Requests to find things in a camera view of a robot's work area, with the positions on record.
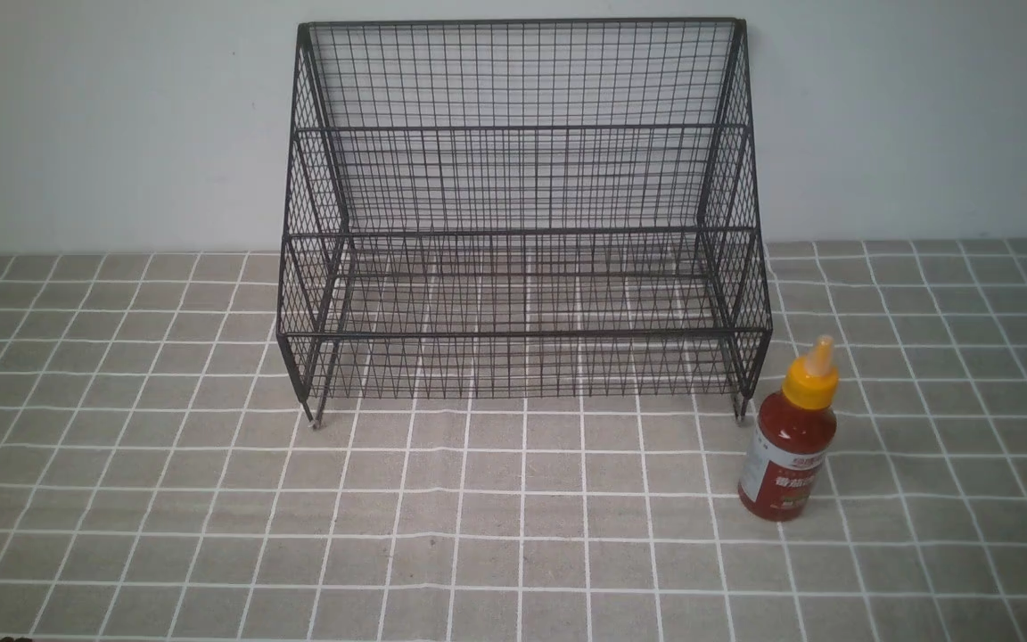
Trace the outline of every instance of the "sauce bottle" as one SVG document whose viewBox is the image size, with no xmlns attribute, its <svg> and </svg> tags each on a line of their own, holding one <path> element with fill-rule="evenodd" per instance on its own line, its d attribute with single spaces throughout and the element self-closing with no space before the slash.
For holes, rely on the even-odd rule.
<svg viewBox="0 0 1027 642">
<path fill-rule="evenodd" d="M 838 428 L 831 410 L 839 385 L 834 351 L 835 340 L 820 337 L 787 370 L 783 389 L 763 400 L 739 476 L 739 499 L 757 517 L 786 522 L 807 506 Z"/>
</svg>

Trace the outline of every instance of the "wall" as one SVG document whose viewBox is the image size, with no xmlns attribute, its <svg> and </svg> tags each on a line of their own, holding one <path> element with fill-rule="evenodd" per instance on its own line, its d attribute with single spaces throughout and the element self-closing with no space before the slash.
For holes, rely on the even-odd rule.
<svg viewBox="0 0 1027 642">
<path fill-rule="evenodd" d="M 1027 234 L 1027 3 L 0 0 L 0 253 L 275 248 L 294 27 L 736 15 L 769 239 Z"/>
</svg>

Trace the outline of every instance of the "table surface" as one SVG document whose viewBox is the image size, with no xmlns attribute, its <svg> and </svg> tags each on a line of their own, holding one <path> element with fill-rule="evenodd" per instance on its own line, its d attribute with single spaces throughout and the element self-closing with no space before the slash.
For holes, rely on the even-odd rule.
<svg viewBox="0 0 1027 642">
<path fill-rule="evenodd" d="M 807 512 L 726 399 L 335 400 L 270 254 L 0 257 L 0 637 L 1027 639 L 1027 239 L 767 246 L 757 402 L 842 342 Z"/>
</svg>

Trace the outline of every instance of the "metal wire shelf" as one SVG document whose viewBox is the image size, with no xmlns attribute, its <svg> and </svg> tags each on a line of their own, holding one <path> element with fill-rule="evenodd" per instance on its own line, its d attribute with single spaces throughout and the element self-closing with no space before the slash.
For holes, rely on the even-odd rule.
<svg viewBox="0 0 1027 642">
<path fill-rule="evenodd" d="M 736 20 L 304 24 L 277 342 L 330 396 L 754 392 Z"/>
</svg>

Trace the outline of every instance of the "wire mesh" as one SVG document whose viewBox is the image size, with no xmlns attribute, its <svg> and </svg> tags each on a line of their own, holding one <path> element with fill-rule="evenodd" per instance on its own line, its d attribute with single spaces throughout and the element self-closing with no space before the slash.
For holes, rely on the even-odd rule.
<svg viewBox="0 0 1027 642">
<path fill-rule="evenodd" d="M 770 309 L 746 26 L 302 25 L 281 263 L 309 414 L 750 398 Z"/>
</svg>

